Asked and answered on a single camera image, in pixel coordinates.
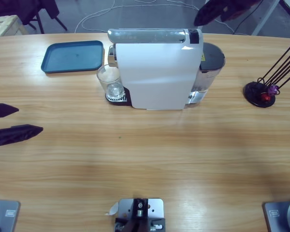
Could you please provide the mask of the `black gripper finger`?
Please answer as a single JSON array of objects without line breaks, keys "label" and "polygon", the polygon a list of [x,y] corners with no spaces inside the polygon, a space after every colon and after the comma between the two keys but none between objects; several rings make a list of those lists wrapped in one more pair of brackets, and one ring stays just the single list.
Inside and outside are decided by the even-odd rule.
[{"label": "black gripper finger", "polygon": [[30,124],[0,129],[0,146],[28,140],[41,133],[43,130],[43,127]]},{"label": "black gripper finger", "polygon": [[223,13],[223,0],[209,0],[197,13],[194,26],[204,26]]},{"label": "black gripper finger", "polygon": [[8,104],[0,103],[0,118],[18,112],[19,109]]},{"label": "black gripper finger", "polygon": [[236,19],[252,6],[260,3],[260,0],[226,0],[226,6],[220,16],[222,22]]}]

